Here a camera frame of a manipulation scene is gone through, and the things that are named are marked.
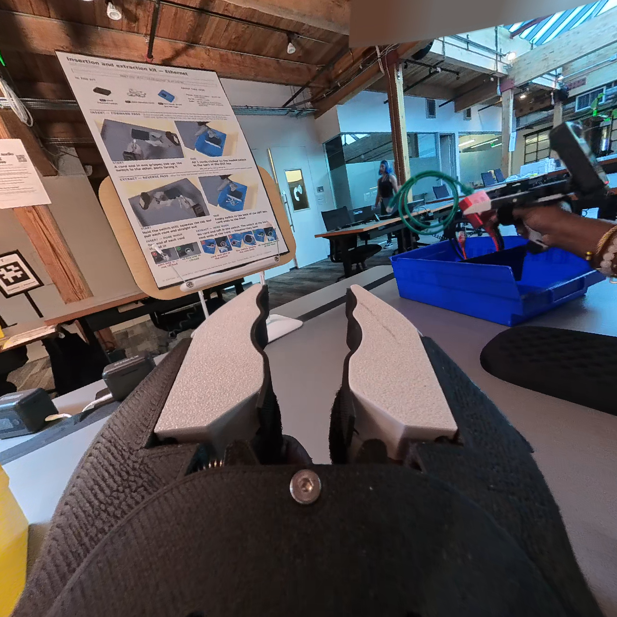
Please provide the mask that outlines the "long office table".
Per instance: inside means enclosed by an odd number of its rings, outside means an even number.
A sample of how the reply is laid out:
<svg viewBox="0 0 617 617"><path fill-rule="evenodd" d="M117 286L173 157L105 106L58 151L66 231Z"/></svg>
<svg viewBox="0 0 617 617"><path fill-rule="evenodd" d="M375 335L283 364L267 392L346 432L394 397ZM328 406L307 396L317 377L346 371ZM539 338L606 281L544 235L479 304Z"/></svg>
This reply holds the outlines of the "long office table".
<svg viewBox="0 0 617 617"><path fill-rule="evenodd" d="M367 259L376 255L373 251L376 244L369 240L386 236L390 233L397 239L395 254L417 248L417 237L420 235L420 223L436 227L438 222L445 220L453 209L453 202L430 203L427 208L415 210L411 215L391 217L385 220L375 220L351 225L342 229L326 231L315 235L315 238L326 239L329 243L329 259L334 264L343 266L343 275L339 278L351 277L352 274L366 269Z"/></svg>

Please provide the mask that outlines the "wooden table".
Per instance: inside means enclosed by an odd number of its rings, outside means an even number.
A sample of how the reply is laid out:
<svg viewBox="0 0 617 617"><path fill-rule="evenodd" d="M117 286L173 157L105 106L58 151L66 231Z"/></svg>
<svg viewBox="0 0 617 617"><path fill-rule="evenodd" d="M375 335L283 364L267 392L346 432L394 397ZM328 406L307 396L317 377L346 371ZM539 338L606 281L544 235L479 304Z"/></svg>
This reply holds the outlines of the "wooden table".
<svg viewBox="0 0 617 617"><path fill-rule="evenodd" d="M143 292L131 292L116 297L102 299L91 297L74 302L44 317L47 326L56 326L73 321L86 324L93 331L118 326L153 313L166 313L189 305L199 304L198 294L183 294L180 297L167 296L164 299L148 296Z"/></svg>

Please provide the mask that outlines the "person's right forearm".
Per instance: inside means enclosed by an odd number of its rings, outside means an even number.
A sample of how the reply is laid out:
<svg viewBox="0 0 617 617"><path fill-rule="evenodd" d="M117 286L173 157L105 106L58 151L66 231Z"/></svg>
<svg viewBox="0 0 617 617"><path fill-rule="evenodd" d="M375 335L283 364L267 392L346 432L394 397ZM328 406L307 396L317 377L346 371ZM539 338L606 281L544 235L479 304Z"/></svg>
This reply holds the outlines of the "person's right forearm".
<svg viewBox="0 0 617 617"><path fill-rule="evenodd" d="M590 266L616 284L616 224L610 225L591 253Z"/></svg>

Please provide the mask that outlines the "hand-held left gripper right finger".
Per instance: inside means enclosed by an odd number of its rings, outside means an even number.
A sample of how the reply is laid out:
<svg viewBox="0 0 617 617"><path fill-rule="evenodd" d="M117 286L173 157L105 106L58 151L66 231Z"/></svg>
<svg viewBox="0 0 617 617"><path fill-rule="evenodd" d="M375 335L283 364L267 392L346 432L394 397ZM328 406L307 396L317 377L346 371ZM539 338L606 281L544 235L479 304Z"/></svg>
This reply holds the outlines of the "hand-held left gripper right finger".
<svg viewBox="0 0 617 617"><path fill-rule="evenodd" d="M412 442L451 439L458 427L418 329L359 285L347 290L344 447L379 440L403 460Z"/></svg>

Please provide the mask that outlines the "white paper notice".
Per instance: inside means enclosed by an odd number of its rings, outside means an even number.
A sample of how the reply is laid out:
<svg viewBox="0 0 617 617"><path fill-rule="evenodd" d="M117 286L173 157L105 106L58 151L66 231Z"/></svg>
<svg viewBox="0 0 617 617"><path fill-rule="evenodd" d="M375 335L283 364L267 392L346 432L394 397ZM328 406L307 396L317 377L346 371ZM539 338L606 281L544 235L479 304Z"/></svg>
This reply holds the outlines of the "white paper notice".
<svg viewBox="0 0 617 617"><path fill-rule="evenodd" d="M1 139L1 209L50 205L41 178L20 139Z"/></svg>

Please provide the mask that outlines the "black padded wrist rest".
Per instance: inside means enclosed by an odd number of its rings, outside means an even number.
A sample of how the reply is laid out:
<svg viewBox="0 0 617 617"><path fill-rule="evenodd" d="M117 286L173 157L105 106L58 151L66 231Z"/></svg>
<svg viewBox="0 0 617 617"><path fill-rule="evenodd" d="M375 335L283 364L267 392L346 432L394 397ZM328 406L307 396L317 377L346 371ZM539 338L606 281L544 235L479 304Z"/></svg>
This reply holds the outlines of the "black padded wrist rest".
<svg viewBox="0 0 617 617"><path fill-rule="evenodd" d="M545 326L516 326L480 354L494 377L616 416L616 337Z"/></svg>

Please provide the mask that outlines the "dark grey box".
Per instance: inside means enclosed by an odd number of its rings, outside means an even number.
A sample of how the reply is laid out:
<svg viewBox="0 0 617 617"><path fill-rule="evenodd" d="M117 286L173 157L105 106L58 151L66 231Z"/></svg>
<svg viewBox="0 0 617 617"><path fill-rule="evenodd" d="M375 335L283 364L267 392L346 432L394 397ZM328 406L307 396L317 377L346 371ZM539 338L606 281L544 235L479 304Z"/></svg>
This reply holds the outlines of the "dark grey box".
<svg viewBox="0 0 617 617"><path fill-rule="evenodd" d="M156 367L149 353L143 353L109 364L102 373L102 379L112 396L118 402L126 399Z"/></svg>

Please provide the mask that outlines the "yellow plastic bin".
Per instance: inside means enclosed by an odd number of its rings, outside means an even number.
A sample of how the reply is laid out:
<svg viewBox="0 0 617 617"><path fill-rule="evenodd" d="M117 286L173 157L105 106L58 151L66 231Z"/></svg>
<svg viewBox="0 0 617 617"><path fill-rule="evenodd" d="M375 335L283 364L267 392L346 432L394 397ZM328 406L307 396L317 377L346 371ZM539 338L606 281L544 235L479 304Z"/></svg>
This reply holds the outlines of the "yellow plastic bin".
<svg viewBox="0 0 617 617"><path fill-rule="evenodd" d="M27 579L28 522L1 468L1 616L10 616Z"/></svg>

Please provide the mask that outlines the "person's left hand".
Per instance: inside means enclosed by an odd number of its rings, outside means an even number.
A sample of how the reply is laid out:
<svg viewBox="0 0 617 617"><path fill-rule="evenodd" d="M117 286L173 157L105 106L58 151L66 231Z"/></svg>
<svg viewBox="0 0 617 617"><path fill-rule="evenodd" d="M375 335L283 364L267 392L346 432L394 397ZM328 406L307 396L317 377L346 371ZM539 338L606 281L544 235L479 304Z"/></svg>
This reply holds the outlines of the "person's left hand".
<svg viewBox="0 0 617 617"><path fill-rule="evenodd" d="M311 467L313 461L304 446L293 436L282 435L282 464Z"/></svg>

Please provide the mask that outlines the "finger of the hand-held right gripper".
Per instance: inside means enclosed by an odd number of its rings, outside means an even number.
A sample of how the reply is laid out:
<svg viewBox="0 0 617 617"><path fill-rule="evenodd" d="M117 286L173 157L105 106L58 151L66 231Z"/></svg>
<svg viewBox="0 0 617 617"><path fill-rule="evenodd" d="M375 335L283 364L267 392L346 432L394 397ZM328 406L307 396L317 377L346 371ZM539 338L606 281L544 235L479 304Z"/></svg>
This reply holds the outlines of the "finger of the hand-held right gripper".
<svg viewBox="0 0 617 617"><path fill-rule="evenodd" d="M492 209L501 209L505 207L531 207L534 204L544 204L549 202L570 201L571 194L564 190L531 190L519 192L508 196L500 196L490 200Z"/></svg>

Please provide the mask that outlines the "blue plastic bin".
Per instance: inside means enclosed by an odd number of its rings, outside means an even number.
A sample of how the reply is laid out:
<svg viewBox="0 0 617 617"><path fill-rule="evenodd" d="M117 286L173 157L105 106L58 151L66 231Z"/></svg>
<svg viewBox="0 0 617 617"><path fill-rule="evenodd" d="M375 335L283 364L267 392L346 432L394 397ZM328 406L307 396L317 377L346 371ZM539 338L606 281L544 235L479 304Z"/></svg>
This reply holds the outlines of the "blue plastic bin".
<svg viewBox="0 0 617 617"><path fill-rule="evenodd" d="M519 282L505 266L462 263L448 241L394 255L390 261L398 292L415 302L516 326L578 299L604 277L569 252L550 248L534 253L520 236L506 236L505 249L526 244ZM467 258L495 250L490 237L469 237Z"/></svg>

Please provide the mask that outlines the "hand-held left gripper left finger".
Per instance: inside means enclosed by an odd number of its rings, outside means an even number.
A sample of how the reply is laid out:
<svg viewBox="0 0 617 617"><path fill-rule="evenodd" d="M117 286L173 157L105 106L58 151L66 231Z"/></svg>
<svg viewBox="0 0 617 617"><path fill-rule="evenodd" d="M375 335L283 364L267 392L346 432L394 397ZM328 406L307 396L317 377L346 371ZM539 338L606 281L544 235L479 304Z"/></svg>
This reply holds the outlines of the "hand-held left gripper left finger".
<svg viewBox="0 0 617 617"><path fill-rule="evenodd" d="M256 435L268 314L267 285L254 284L195 330L154 429L159 439L227 446Z"/></svg>

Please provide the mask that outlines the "black office chair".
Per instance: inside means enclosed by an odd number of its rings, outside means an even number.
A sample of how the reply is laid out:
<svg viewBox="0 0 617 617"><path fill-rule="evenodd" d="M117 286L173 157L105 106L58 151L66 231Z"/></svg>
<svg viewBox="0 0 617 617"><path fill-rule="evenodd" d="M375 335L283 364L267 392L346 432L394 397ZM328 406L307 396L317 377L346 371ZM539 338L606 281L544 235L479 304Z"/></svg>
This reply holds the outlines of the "black office chair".
<svg viewBox="0 0 617 617"><path fill-rule="evenodd" d="M382 247L367 242L359 244L360 232L346 208L323 211L321 217L326 228L323 238L329 244L328 258L333 264L343 266L343 275L339 280L366 270L367 259L381 252Z"/></svg>

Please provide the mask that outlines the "lit phone icon sign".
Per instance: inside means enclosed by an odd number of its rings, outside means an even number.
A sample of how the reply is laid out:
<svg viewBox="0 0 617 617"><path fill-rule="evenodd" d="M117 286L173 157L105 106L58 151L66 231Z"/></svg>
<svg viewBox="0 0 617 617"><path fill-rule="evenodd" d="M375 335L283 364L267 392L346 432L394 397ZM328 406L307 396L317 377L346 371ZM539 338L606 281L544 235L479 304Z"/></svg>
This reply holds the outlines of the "lit phone icon sign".
<svg viewBox="0 0 617 617"><path fill-rule="evenodd" d="M300 212L309 209L309 198L302 170L285 170L284 174L288 183L292 210L294 212Z"/></svg>

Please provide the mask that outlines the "red ethernet splitter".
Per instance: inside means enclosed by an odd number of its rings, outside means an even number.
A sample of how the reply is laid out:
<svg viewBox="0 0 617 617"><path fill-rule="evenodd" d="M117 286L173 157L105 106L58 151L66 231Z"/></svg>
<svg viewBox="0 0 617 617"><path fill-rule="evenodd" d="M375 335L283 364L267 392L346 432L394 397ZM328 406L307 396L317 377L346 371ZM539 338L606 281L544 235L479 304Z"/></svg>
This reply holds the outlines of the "red ethernet splitter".
<svg viewBox="0 0 617 617"><path fill-rule="evenodd" d="M486 228L493 214L490 196L484 190L478 190L461 199L459 209L465 220L475 229Z"/></svg>

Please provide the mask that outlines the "white table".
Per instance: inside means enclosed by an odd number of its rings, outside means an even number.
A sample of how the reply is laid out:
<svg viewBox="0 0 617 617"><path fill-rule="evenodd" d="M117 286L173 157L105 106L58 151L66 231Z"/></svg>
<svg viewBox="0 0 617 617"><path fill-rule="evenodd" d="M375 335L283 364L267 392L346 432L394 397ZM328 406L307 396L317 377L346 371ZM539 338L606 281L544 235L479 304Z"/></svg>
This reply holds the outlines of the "white table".
<svg viewBox="0 0 617 617"><path fill-rule="evenodd" d="M9 488L30 525L46 524L86 446L53 443L3 465Z"/></svg>

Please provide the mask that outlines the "grey desk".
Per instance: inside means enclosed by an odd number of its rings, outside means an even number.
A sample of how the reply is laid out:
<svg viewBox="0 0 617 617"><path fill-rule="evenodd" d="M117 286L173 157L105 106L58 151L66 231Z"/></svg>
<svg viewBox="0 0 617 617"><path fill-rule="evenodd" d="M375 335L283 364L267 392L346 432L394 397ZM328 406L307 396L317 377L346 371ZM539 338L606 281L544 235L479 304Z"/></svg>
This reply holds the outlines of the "grey desk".
<svg viewBox="0 0 617 617"><path fill-rule="evenodd" d="M273 307L273 313L305 321L266 350L284 432L295 436L315 463L329 462L329 413L347 352L344 296L353 283L365 286L433 338L531 444L579 566L604 614L616 616L616 417L488 374L480 353L504 326L403 299L394 279L382 276L391 268L375 269L377 274L356 275ZM529 324L616 335L616 285L596 284L584 297ZM55 443L88 447L104 422L92 422ZM2 466L11 461L1 454Z"/></svg>

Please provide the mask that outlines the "black white marker sign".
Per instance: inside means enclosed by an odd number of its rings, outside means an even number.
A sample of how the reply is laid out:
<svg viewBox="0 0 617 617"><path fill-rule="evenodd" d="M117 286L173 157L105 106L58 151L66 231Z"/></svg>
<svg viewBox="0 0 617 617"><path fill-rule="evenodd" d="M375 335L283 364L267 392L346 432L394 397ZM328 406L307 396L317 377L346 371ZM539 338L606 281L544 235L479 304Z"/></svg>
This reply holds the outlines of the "black white marker sign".
<svg viewBox="0 0 617 617"><path fill-rule="evenodd" d="M9 299L44 286L19 251L1 254L1 294Z"/></svg>

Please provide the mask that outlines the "tan printed poster board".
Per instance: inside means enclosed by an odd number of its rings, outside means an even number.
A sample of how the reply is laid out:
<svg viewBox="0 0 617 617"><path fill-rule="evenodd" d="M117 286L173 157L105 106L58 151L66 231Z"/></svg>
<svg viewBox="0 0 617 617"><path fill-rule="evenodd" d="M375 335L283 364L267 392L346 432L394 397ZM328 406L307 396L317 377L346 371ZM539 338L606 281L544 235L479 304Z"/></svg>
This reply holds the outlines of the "tan printed poster board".
<svg viewBox="0 0 617 617"><path fill-rule="evenodd" d="M296 243L215 72L56 51L102 157L135 281L162 297L288 264Z"/></svg>

